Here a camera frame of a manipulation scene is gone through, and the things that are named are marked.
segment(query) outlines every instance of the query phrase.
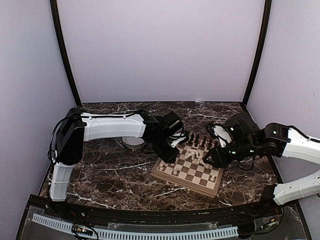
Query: chess piece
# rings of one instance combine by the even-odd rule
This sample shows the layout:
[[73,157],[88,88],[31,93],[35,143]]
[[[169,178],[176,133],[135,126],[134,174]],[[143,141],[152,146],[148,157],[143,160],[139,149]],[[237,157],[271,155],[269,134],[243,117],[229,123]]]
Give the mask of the chess piece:
[[200,137],[200,135],[199,135],[199,133],[198,133],[198,134],[195,136],[195,140],[194,140],[194,146],[195,146],[195,147],[198,147],[199,137]]
[[204,136],[203,137],[203,141],[202,141],[202,143],[201,143],[201,148],[204,148],[205,147],[205,145],[206,145],[206,139],[207,139],[207,137],[206,136]]
[[210,138],[208,146],[206,147],[206,149],[210,150],[212,147],[212,138]]
[[195,137],[195,135],[192,133],[188,144],[192,144],[192,142],[194,141],[194,137]]

